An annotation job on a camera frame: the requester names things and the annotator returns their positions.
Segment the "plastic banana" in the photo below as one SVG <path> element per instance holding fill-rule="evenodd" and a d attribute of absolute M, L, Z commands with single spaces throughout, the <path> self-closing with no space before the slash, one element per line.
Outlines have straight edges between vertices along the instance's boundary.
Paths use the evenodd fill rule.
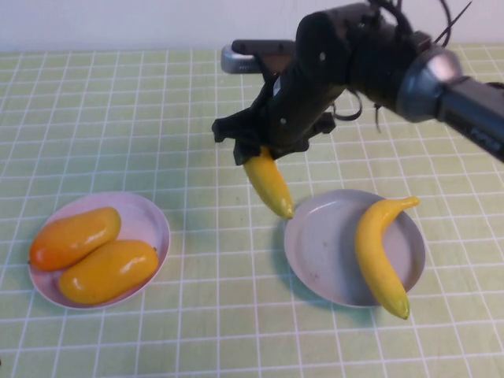
<path fill-rule="evenodd" d="M 386 311 L 404 320 L 410 316 L 410 301 L 388 261 L 382 239 L 387 227 L 403 210 L 419 203 L 414 196 L 380 200 L 365 211 L 355 234 L 355 253 L 369 289 Z"/>
<path fill-rule="evenodd" d="M 291 193 L 269 150 L 262 147 L 261 155 L 252 157 L 243 167 L 261 200 L 279 217 L 292 218 Z"/>

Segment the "yellow mango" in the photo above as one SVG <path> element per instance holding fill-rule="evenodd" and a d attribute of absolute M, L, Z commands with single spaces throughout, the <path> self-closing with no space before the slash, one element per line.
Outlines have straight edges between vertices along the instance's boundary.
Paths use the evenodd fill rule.
<path fill-rule="evenodd" d="M 97 305 L 141 284 L 157 268 L 154 247 L 141 240 L 114 240 L 63 272 L 57 285 L 67 299 Z"/>

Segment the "green checkered tablecloth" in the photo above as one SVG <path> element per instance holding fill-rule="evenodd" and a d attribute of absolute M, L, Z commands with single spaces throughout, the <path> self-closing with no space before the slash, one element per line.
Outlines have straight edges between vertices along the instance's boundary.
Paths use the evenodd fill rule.
<path fill-rule="evenodd" d="M 504 81 L 504 46 L 452 46 Z M 428 248 L 412 316 L 333 306 L 291 273 L 282 224 L 213 119 L 262 79 L 219 51 L 0 55 L 0 377 L 497 378 L 504 376 L 504 165 L 435 122 L 372 104 L 279 161 L 296 202 L 337 188 L 416 195 Z M 344 95 L 340 112 L 357 103 Z M 28 248 L 56 209 L 97 191 L 153 200 L 170 256 L 139 296 L 65 311 L 36 291 Z"/>

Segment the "black cable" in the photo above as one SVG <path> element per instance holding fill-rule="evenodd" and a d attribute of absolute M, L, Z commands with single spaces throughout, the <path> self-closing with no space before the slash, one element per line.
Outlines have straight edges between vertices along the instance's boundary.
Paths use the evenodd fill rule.
<path fill-rule="evenodd" d="M 380 128 L 380 122 L 378 121 L 378 117 L 380 116 L 379 110 L 381 108 L 381 105 L 375 104 L 375 125 L 376 125 L 376 130 L 378 130 L 378 133 L 381 134 L 381 128 Z"/>
<path fill-rule="evenodd" d="M 504 83 L 499 83 L 499 82 L 490 82 L 490 83 L 486 83 L 486 85 L 490 86 L 490 87 L 493 87 L 495 89 L 499 89 L 502 94 L 504 95 Z"/>
<path fill-rule="evenodd" d="M 464 7 L 464 9 L 448 24 L 447 28 L 443 30 L 443 32 L 438 36 L 438 38 L 435 39 L 434 43 L 437 43 L 441 40 L 441 38 L 447 34 L 447 38 L 445 39 L 445 42 L 443 44 L 443 47 L 446 47 L 448 44 L 448 41 L 450 40 L 450 34 L 451 34 L 451 29 L 455 25 L 455 23 L 458 21 L 458 19 L 462 16 L 462 14 L 465 13 L 465 11 L 471 6 L 473 2 L 469 2 L 467 6 Z"/>
<path fill-rule="evenodd" d="M 351 114 L 349 116 L 341 116 L 336 112 L 336 103 L 333 102 L 332 103 L 332 117 L 335 120 L 344 120 L 344 121 L 357 120 L 362 115 L 363 107 L 362 107 L 361 96 L 359 96 L 359 93 L 357 93 L 353 89 L 347 89 L 347 90 L 357 98 L 357 101 L 359 102 L 359 110 L 356 113 Z"/>
<path fill-rule="evenodd" d="M 388 0 L 368 0 L 370 3 L 372 3 L 375 6 L 379 6 L 380 8 L 383 8 L 387 10 L 392 16 L 395 17 L 397 20 L 397 27 L 400 32 L 402 32 L 403 35 L 412 35 L 413 34 L 413 29 L 411 28 L 411 24 L 404 15 L 401 10 L 396 7 L 392 2 L 389 2 Z"/>
<path fill-rule="evenodd" d="M 447 16 L 447 36 L 445 37 L 444 39 L 444 42 L 443 42 L 443 47 L 446 47 L 448 46 L 448 43 L 450 41 L 450 38 L 451 38 L 451 28 L 454 26 L 452 21 L 451 21 L 451 12 L 450 12 L 450 8 L 448 7 L 448 4 L 447 4 L 447 0 L 439 0 L 439 2 L 441 2 L 441 6 L 443 7 L 444 9 L 444 13 L 446 14 Z"/>

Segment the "pink plate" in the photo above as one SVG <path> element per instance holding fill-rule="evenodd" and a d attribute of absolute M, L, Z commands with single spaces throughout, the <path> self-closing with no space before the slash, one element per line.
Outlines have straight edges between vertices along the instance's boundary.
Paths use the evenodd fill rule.
<path fill-rule="evenodd" d="M 159 264 L 156 272 L 137 287 L 108 302 L 86 306 L 69 301 L 57 288 L 62 271 L 42 272 L 30 267 L 31 281 L 40 294 L 50 302 L 68 309 L 103 309 L 137 295 L 159 272 L 169 252 L 170 229 L 163 212 L 151 201 L 128 192 L 110 191 L 79 198 L 59 209 L 44 224 L 63 217 L 84 213 L 99 207 L 112 206 L 120 214 L 121 228 L 118 239 L 140 239 L 156 247 Z"/>

